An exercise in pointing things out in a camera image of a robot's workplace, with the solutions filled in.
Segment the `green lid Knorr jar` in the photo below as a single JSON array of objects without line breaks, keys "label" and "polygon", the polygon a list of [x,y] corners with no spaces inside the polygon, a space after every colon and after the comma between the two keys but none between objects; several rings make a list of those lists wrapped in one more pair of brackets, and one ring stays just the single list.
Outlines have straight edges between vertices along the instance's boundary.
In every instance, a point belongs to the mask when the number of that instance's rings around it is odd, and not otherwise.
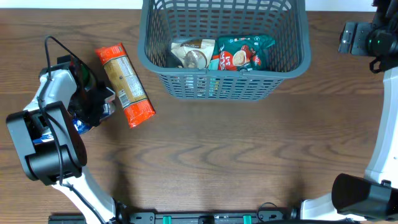
[{"label": "green lid Knorr jar", "polygon": [[86,91],[93,89],[96,86],[96,79],[91,70],[86,66],[82,65],[83,74],[83,85]]}]

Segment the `Kleenex tissue multipack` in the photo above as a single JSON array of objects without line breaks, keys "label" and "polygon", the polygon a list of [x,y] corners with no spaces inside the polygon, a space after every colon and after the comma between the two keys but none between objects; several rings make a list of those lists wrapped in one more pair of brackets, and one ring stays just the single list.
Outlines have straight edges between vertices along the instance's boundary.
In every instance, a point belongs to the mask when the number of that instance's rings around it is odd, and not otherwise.
[{"label": "Kleenex tissue multipack", "polygon": [[[103,113],[99,117],[99,123],[101,123],[102,121],[104,121],[108,117],[110,117],[116,110],[116,106],[114,104],[114,100],[116,97],[115,92],[112,89],[110,89],[109,87],[107,87],[106,94],[107,95],[111,94],[111,95],[104,100],[104,103],[102,105]],[[76,114],[73,116],[72,122],[73,122],[75,129],[78,131],[78,134],[85,134],[88,131],[91,131],[95,127],[89,123],[85,123],[81,118],[78,118],[78,116]],[[39,145],[39,144],[42,144],[45,142],[50,142],[50,141],[53,141],[52,133],[51,133],[51,131],[45,131],[41,135],[41,137],[34,139],[32,141],[32,143],[34,145]]]}]

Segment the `orange spaghetti package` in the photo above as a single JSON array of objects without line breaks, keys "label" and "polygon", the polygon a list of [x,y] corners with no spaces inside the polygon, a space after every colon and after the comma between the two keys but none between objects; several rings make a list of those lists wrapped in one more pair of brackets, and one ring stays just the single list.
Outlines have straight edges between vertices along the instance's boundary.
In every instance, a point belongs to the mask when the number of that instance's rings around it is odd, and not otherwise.
[{"label": "orange spaghetti package", "polygon": [[150,99],[122,43],[95,50],[119,98],[130,128],[155,115]]}]

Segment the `green Nescafe coffee bag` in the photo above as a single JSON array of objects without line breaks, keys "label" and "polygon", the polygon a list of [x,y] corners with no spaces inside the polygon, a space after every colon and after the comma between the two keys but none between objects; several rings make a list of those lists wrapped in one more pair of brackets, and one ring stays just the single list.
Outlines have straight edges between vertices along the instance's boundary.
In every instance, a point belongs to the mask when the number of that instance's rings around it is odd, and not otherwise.
[{"label": "green Nescafe coffee bag", "polygon": [[227,35],[216,39],[212,59],[219,59],[218,70],[265,70],[266,50],[275,44],[269,35]]}]

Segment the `beige coffee snack bag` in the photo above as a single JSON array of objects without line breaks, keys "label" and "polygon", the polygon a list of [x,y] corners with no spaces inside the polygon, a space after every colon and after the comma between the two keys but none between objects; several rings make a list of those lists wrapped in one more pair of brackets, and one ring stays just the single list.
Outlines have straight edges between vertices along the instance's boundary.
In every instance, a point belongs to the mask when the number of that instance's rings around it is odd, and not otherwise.
[{"label": "beige coffee snack bag", "polygon": [[215,39],[192,39],[172,42],[166,66],[170,68],[208,68],[215,49]]}]

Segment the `light blue small packet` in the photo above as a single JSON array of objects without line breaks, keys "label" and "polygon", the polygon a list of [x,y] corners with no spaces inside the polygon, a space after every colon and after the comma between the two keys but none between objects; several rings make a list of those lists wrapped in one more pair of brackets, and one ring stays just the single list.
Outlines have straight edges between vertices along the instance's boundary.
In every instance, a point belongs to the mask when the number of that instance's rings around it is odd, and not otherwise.
[{"label": "light blue small packet", "polygon": [[210,61],[208,70],[218,70],[219,68],[219,59],[213,59]]}]

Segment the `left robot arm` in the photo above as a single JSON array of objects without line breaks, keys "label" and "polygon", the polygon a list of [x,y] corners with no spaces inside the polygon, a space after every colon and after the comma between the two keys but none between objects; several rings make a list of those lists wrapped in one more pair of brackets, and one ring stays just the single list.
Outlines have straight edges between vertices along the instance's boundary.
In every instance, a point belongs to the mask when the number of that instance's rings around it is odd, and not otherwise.
[{"label": "left robot arm", "polygon": [[43,68],[39,80],[33,100],[6,118],[26,176],[65,194],[86,223],[127,223],[124,205],[90,174],[81,138],[114,113],[114,91],[72,55]]}]

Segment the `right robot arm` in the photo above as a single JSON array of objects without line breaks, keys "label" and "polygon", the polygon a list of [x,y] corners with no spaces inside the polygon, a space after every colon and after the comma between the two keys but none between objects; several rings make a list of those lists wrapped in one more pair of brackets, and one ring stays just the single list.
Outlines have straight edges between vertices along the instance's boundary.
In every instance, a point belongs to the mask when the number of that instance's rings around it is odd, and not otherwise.
[{"label": "right robot arm", "polygon": [[373,21],[347,22],[340,53],[372,57],[383,73],[384,101],[371,160],[363,177],[339,174],[330,193],[304,200],[288,216],[295,223],[397,221],[397,0],[373,1]]}]

